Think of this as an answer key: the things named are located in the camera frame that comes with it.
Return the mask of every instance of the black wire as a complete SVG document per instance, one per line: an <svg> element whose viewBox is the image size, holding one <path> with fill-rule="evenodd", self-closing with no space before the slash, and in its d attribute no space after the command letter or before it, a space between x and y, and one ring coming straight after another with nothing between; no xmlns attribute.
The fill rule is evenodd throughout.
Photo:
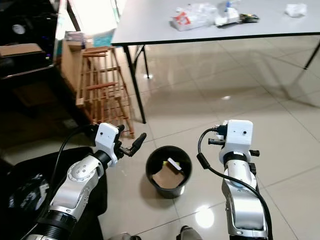
<svg viewBox="0 0 320 240"><path fill-rule="evenodd" d="M62 143L60 149L59 149L59 153L58 153L58 157L56 158L56 161L55 161L55 165L54 165L54 169L53 169L53 172L52 172L52 175L51 175L51 179L50 179L50 183L49 183L49 186L52 186L52 187L49 187L49 190L47 192L47 195L46 195L46 203L45 203L45 208L49 206L50 204L50 201L51 201L51 198L52 198L52 195L53 195L53 192L54 192L54 188L53 188L53 184L54 184L54 181L55 181L55 177L56 177L56 172L57 172L57 169L58 169L58 165L59 165L59 160L60 160L60 157L61 157L61 154L62 154L62 151L64 150L65 146L67 145L68 141L76 134L79 134L81 132L83 132L84 129L88 128L88 127L93 127L94 124L86 124L86 125L82 125L82 126L79 126L77 127L76 129L74 129L64 140L64 142Z"/></svg>
<svg viewBox="0 0 320 240"><path fill-rule="evenodd" d="M36 223L25 235L23 235L23 237L21 237L20 240L23 240L26 237L28 237L29 234L33 231L33 229L35 229L37 226L38 226L38 223Z"/></svg>
<svg viewBox="0 0 320 240"><path fill-rule="evenodd" d="M204 136L208 133L208 132L213 132L214 129L213 128L208 128L207 130L205 130L200 138L199 138L199 141L198 141L198 154L201 154L201 143L202 143L202 140L204 138ZM264 198L262 197L262 195L257 192L252 186L250 186L249 184L237 179L237 178L234 178L234 177L231 177L231 176L228 176L228 175L224 175L216 170L214 170L210 165L207 167L211 172L213 172L214 174L218 175L219 177L221 178L224 178L224 179L228 179L230 181L233 181L233 182L236 182L238 184L241 184L242 186L246 187L247 189L249 189L251 192L253 192L254 195L256 195L256 197L260 200L261 202L261 205L263 207L263 210L264 210L264 213L265 213L265 221L266 221L266 225L267 225L267 230L268 230L268 240L273 240L274 237L273 237L273 233L272 233L272 220L271 220L271 215L270 215L270 211L269 211L269 208L268 208L268 205L266 203L266 201L264 200Z"/></svg>

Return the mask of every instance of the table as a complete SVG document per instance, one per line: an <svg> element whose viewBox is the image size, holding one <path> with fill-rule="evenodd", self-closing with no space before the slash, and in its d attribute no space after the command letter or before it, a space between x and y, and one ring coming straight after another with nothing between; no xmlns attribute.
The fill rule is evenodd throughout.
<svg viewBox="0 0 320 240"><path fill-rule="evenodd" d="M320 1L304 0L308 6L307 15L292 18L284 13L290 0L244 0L240 3L240 13L254 13L260 17L258 23L237 24L230 27L200 27L189 31L178 31L170 24L175 16L177 7L188 3L209 2L217 6L218 11L224 10L225 5L219 0L127 0L120 23L114 33L111 44L121 46L126 54L132 82L139 105L142 122L146 123L139 88L135 76L137 58L144 53L146 70L147 58L144 45L172 44L201 41L216 41L246 38L265 38L281 36L320 35ZM130 45L141 45L132 62ZM320 42L305 65L307 69L320 48Z"/></svg>

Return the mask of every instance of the trash can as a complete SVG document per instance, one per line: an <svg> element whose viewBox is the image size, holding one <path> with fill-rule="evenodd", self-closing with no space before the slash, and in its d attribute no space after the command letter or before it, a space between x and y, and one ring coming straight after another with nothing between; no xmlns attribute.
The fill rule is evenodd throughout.
<svg viewBox="0 0 320 240"><path fill-rule="evenodd" d="M182 168L184 179L175 188L162 188L153 179L153 175L158 173L162 167L163 162L167 161L168 158L172 158L175 162L179 163ZM145 166L146 176L156 190L166 199L174 199L182 195L185 191L185 185L187 184L191 172L192 163L188 154L181 148L176 146L162 146L151 153Z"/></svg>

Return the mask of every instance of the white plastic bag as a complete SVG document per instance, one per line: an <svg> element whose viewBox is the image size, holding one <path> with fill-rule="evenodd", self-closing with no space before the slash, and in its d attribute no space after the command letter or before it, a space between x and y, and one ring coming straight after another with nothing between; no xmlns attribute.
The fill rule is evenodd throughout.
<svg viewBox="0 0 320 240"><path fill-rule="evenodd" d="M237 23L239 21L240 21L240 15L238 11L233 7L227 7L225 16L217 16L215 18L215 25L219 27L226 24Z"/></svg>
<svg viewBox="0 0 320 240"><path fill-rule="evenodd" d="M307 5L303 3L299 4L287 4L285 13L292 18L298 18L307 15Z"/></svg>
<svg viewBox="0 0 320 240"><path fill-rule="evenodd" d="M186 31L202 26L210 26L215 22L217 8L210 3L194 3L176 9L178 15L172 18L172 23L179 31Z"/></svg>

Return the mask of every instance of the cardboard piece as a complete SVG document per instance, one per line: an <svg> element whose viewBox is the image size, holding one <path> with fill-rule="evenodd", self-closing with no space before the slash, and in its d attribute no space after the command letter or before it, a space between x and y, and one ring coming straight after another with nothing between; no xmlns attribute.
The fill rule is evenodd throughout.
<svg viewBox="0 0 320 240"><path fill-rule="evenodd" d="M0 55L10 57L20 54L41 53L42 49L36 43L24 43L9 46L0 46Z"/></svg>
<svg viewBox="0 0 320 240"><path fill-rule="evenodd" d="M68 80L73 89L77 89L75 73L74 73L74 58L66 40L62 40L62 55L61 55L61 71L64 77Z"/></svg>
<svg viewBox="0 0 320 240"><path fill-rule="evenodd" d="M174 189L185 179L185 176L171 164L165 164L160 171L152 175L152 178L161 188Z"/></svg>

